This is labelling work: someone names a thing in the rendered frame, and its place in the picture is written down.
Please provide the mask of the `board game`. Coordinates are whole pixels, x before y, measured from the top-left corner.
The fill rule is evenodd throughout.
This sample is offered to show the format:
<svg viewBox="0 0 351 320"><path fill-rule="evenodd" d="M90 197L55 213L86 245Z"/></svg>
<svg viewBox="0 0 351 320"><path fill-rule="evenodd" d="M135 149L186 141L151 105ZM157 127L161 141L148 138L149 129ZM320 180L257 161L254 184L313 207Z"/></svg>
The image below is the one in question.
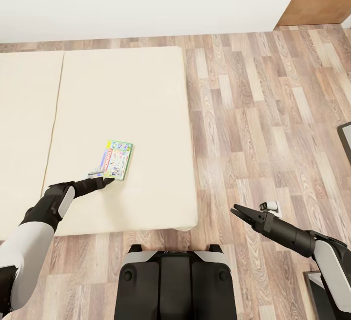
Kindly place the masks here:
<svg viewBox="0 0 351 320"><path fill-rule="evenodd" d="M105 171L98 173L98 176L124 180L132 147L132 143L109 140L100 165Z"/></svg>

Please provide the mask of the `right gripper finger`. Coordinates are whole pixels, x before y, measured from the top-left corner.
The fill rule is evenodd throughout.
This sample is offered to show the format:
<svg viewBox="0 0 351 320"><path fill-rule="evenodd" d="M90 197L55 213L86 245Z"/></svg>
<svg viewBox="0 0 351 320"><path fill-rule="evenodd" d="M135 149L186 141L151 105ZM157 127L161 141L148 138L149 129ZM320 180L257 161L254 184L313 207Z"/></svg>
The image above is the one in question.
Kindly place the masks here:
<svg viewBox="0 0 351 320"><path fill-rule="evenodd" d="M261 211L257 211L255 209L247 208L237 204L234 205L234 208L261 225L266 221L267 212L262 213Z"/></svg>
<svg viewBox="0 0 351 320"><path fill-rule="evenodd" d="M246 223L248 223L249 225L252 225L252 228L258 228L258 226L255 226L255 221L253 219L251 219L250 217L246 216L245 214L243 214L242 212L240 212L237 209L230 209L230 212L233 213L234 215L236 215L237 217L239 217L241 220L245 221Z"/></svg>

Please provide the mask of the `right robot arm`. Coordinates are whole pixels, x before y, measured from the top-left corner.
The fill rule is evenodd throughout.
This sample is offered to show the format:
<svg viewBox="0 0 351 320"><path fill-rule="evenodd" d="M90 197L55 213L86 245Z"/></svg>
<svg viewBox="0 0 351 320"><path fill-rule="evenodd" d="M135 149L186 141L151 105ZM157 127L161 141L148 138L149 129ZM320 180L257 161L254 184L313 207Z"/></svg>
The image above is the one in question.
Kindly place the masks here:
<svg viewBox="0 0 351 320"><path fill-rule="evenodd" d="M235 204L230 212L265 237L303 257L312 256L321 272L320 278L336 320L351 320L351 251L347 244L281 220L278 201L266 201L259 208L261 211Z"/></svg>

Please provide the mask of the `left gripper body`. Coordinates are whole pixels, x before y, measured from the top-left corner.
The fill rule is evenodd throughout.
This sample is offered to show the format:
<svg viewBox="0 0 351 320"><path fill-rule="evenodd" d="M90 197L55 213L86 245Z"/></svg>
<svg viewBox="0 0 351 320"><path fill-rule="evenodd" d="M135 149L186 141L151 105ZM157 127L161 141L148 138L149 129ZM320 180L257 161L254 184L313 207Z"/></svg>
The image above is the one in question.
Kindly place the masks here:
<svg viewBox="0 0 351 320"><path fill-rule="evenodd" d="M104 177L87 178L87 179L81 180L81 182L83 182L85 185L84 195L88 193L92 193L95 190L105 188Z"/></svg>

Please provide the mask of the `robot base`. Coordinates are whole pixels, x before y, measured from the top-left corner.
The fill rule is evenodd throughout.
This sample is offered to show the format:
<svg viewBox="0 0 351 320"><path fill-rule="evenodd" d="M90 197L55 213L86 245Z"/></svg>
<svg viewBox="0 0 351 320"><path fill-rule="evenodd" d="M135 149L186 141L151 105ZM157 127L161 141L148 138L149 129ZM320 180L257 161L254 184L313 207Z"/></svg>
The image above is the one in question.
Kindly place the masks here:
<svg viewBox="0 0 351 320"><path fill-rule="evenodd" d="M232 273L219 245L209 251L129 250L114 320L237 320Z"/></svg>

